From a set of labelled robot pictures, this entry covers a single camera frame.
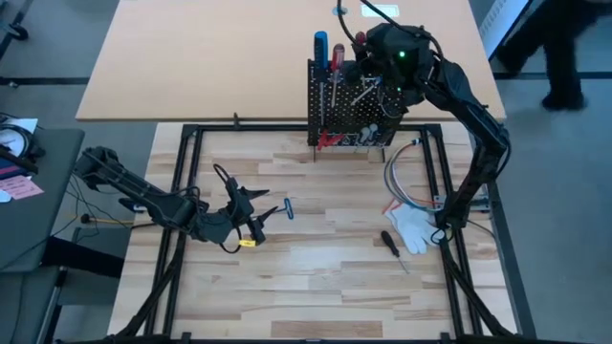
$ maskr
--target black screwdriver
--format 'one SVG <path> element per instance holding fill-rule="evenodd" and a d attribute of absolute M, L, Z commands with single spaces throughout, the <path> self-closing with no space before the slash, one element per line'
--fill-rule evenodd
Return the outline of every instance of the black screwdriver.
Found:
<path fill-rule="evenodd" d="M 408 267 L 405 265 L 404 261 L 402 261 L 402 259 L 400 258 L 400 251 L 395 246 L 395 243 L 393 242 L 393 238 L 391 238 L 391 234 L 389 234 L 388 231 L 383 230 L 381 232 L 381 238 L 384 244 L 387 245 L 389 248 L 391 248 L 391 253 L 393 253 L 394 256 L 398 257 L 398 261 L 400 261 L 400 264 L 402 264 L 402 268 L 404 268 L 405 272 L 407 274 L 410 274 L 410 271 L 408 271 Z"/>

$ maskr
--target tool holder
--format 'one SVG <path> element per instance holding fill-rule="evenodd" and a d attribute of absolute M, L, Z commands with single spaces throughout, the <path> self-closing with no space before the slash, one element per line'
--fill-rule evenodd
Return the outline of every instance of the tool holder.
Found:
<path fill-rule="evenodd" d="M 345 61 L 344 66 L 351 63 L 355 61 Z M 366 75 L 365 78 L 373 79 L 375 76 Z M 344 82 L 344 75 L 340 72 L 336 89 L 336 106 L 332 108 L 333 81 L 331 68 L 317 68 L 313 60 L 308 60 L 308 145 L 317 146 L 325 129 L 330 137 L 344 135 L 344 138 L 335 146 L 385 147 L 391 144 L 403 116 L 391 118 L 385 114 L 379 102 L 381 94 L 378 89 L 382 85 L 379 84 L 355 105 L 351 105 L 351 102 L 364 92 L 363 85 L 368 88 L 375 81 L 370 79 L 364 84 L 360 81 L 356 85 L 348 85 Z M 320 96 L 320 83 L 323 83 L 323 99 Z M 392 110 L 387 113 L 405 112 L 405 107 L 402 109 L 398 99 L 382 96 L 382 103 L 385 109 Z M 369 127 L 372 123 L 378 126 L 377 132 L 370 140 L 361 143 L 361 129 Z"/>

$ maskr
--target person's leg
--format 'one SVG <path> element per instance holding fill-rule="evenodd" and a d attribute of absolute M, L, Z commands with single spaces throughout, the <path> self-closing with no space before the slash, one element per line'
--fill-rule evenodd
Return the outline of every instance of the person's leg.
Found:
<path fill-rule="evenodd" d="M 562 11 L 559 7 L 567 6 L 568 1 L 571 0 L 545 0 L 523 26 L 497 49 L 497 59 L 508 72 L 517 75 L 527 59 L 544 44 L 546 32 L 560 20 L 558 15 Z"/>
<path fill-rule="evenodd" d="M 561 21 L 548 28 L 544 38 L 546 72 L 551 92 L 542 105 L 551 111 L 580 110 L 585 101 L 576 67 L 576 38 L 602 15 L 601 6 L 583 0 L 569 0 L 558 8 Z"/>

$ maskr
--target black metal frame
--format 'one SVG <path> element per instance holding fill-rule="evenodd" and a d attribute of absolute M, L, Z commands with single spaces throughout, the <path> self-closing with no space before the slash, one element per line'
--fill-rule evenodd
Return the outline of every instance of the black metal frame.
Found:
<path fill-rule="evenodd" d="M 180 188 L 181 184 L 181 176 L 183 174 L 183 170 L 185 168 L 185 159 L 186 159 L 186 148 L 188 142 L 191 137 L 195 138 L 195 143 L 193 147 L 191 164 L 189 167 L 189 174 L 187 177 L 188 185 L 196 184 L 196 176 L 198 172 L 198 164 L 200 160 L 200 152 L 202 148 L 202 141 L 205 132 L 228 132 L 228 131 L 250 131 L 250 132 L 275 132 L 275 131 L 303 131 L 306 132 L 308 130 L 307 124 L 241 124 L 238 120 L 237 116 L 234 116 L 233 124 L 186 124 L 183 127 L 183 131 L 181 134 L 181 143 L 179 145 L 177 163 L 174 170 L 174 177 L 172 181 L 172 190 L 176 191 Z M 436 173 L 435 167 L 432 157 L 431 145 L 429 140 L 426 140 L 428 137 L 432 137 L 436 143 L 436 149 L 439 156 L 439 161 L 441 165 L 441 172 L 444 181 L 444 188 L 447 194 L 452 192 L 452 179 L 450 175 L 450 170 L 448 167 L 448 157 L 444 147 L 442 128 L 440 124 L 401 124 L 398 127 L 399 131 L 413 131 L 420 133 L 421 138 L 423 139 L 423 148 L 425 153 L 425 164 L 427 171 L 427 178 L 429 181 L 429 191 L 431 197 L 439 195 L 438 184 L 436 182 Z M 494 183 L 489 185 L 489 189 L 494 191 L 492 195 L 492 208 L 493 213 L 497 216 L 503 217 L 503 207 L 498 200 L 498 194 L 496 193 L 496 185 Z M 498 233 L 501 233 L 501 236 L 507 240 L 510 240 L 508 235 L 507 224 L 505 218 L 502 219 L 494 219 L 495 228 Z M 463 238 L 463 234 L 461 231 L 457 231 L 454 233 L 455 235 L 455 245 L 457 249 L 457 258 L 459 262 L 459 267 L 465 276 L 466 282 L 469 286 L 472 286 L 471 275 L 470 275 L 470 264 L 468 261 L 468 254 L 466 252 L 465 240 Z M 186 236 L 184 234 L 179 234 L 177 239 L 177 246 L 174 253 L 174 257 L 168 266 L 165 268 L 166 264 L 166 256 L 168 253 L 168 248 L 170 245 L 170 229 L 166 228 L 162 235 L 162 241 L 160 244 L 160 250 L 158 254 L 158 261 L 155 270 L 155 278 L 154 278 L 154 286 L 152 293 L 161 294 L 161 291 L 165 288 L 167 283 L 169 282 L 169 278 L 171 277 L 170 290 L 167 298 L 167 307 L 164 315 L 164 325 L 163 325 L 163 335 L 170 337 L 172 332 L 172 322 L 174 319 L 174 313 L 176 308 L 176 301 L 178 297 L 179 291 L 179 280 L 181 275 L 181 267 L 183 264 L 183 257 L 185 255 L 185 247 L 186 247 Z M 450 255 L 449 246 L 447 241 L 443 241 L 441 243 L 441 256 L 443 261 L 445 259 L 452 259 Z M 526 295 L 524 289 L 522 287 L 522 281 L 520 279 L 520 274 L 517 268 L 517 262 L 515 260 L 514 251 L 512 250 L 512 243 L 510 243 L 510 251 L 511 254 L 504 254 L 504 263 L 509 264 L 512 269 L 507 271 L 511 273 L 512 276 L 509 278 L 511 281 L 511 291 L 514 293 L 513 301 L 517 305 L 515 307 L 517 312 L 521 312 L 518 314 L 517 326 L 522 330 L 522 334 L 526 338 L 536 338 L 535 328 L 533 324 L 533 320 L 531 317 L 531 313 L 529 311 L 529 306 L 527 304 Z M 453 278 L 450 270 L 447 265 L 444 266 L 445 269 L 445 280 L 447 284 L 447 292 L 448 292 L 448 301 L 449 307 L 452 317 L 453 329 L 455 331 L 455 335 L 459 336 L 465 333 L 463 326 L 463 319 L 461 316 L 461 310 L 459 305 L 458 293 L 455 285 L 455 279 Z M 155 304 L 152 305 L 152 310 L 149 314 L 146 314 L 146 324 L 144 328 L 144 335 L 152 335 L 154 331 L 156 313 L 157 313 L 157 300 L 154 300 Z M 480 322 L 480 317 L 475 307 L 469 303 L 469 312 L 470 312 L 470 323 L 472 326 L 472 333 L 474 335 L 482 335 L 482 326 Z M 448 338 L 447 333 L 442 333 L 441 340 L 366 340 L 361 341 L 361 343 L 440 343 L 451 342 Z M 185 337 L 181 340 L 177 340 L 176 342 L 184 342 L 184 343 L 197 343 L 202 342 L 205 343 L 209 340 L 206 339 L 190 339 L 188 333 L 185 333 Z M 250 341 L 245 340 L 221 340 L 225 343 L 247 343 Z M 342 340 L 325 340 L 328 342 L 346 342 Z M 302 340 L 258 340 L 258 342 L 274 342 L 274 343 L 297 343 L 302 342 Z"/>

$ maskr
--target wooden table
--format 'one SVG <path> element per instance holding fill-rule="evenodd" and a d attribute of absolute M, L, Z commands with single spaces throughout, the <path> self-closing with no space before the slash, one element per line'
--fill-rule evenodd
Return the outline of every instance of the wooden table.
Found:
<path fill-rule="evenodd" d="M 398 22 L 424 25 L 459 63 L 476 97 L 504 118 L 468 0 L 374 0 L 397 4 Z M 348 38 L 336 0 L 123 0 L 76 115 L 79 120 L 259 120 L 307 118 L 307 64 L 314 33 Z M 382 22 L 344 0 L 353 34 Z M 428 103 L 404 120 L 454 120 Z"/>
<path fill-rule="evenodd" d="M 470 166 L 470 141 L 461 124 L 442 126 L 457 187 Z M 182 123 L 159 124 L 153 143 L 145 177 L 165 190 L 170 188 L 181 128 Z M 389 151 L 415 137 L 399 133 Z M 212 172 L 212 164 L 220 163 L 241 185 L 271 190 L 254 202 L 256 213 L 289 197 L 295 219 L 274 214 L 264 228 L 266 243 L 243 247 L 235 255 L 213 244 L 188 241 L 173 337 L 185 331 L 193 338 L 418 339 L 452 332 L 438 248 L 411 255 L 401 247 L 408 275 L 380 240 L 381 231 L 389 230 L 396 243 L 401 242 L 381 214 L 390 195 L 383 185 L 379 152 L 326 149 L 313 163 L 305 132 L 205 133 L 197 185 L 211 209 L 228 199 Z M 398 171 L 408 193 L 429 199 L 421 147 L 405 152 Z M 470 218 L 491 227 L 488 216 L 472 213 Z M 477 292 L 501 323 L 515 331 L 494 239 L 472 225 L 463 232 Z M 109 333 L 125 326 L 149 293 L 161 235 L 158 227 L 132 234 Z M 234 242 L 231 235 L 228 248 Z M 157 333 L 164 298 L 160 305 Z M 469 324 L 466 314 L 464 319 Z"/>

